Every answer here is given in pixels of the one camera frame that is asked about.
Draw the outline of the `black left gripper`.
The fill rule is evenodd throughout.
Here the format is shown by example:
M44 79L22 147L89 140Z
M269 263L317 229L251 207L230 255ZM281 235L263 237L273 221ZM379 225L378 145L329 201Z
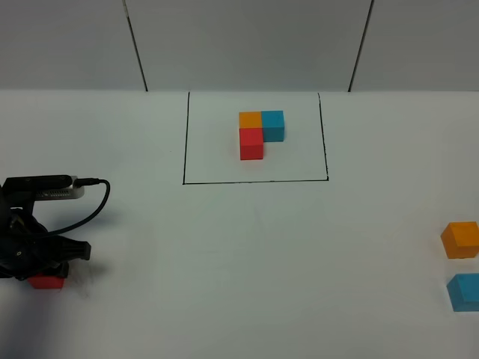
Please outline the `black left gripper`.
M64 236L43 238L46 228L21 208L10 211L1 228L1 277L27 280L44 275L66 278L72 260L89 260L88 242Z

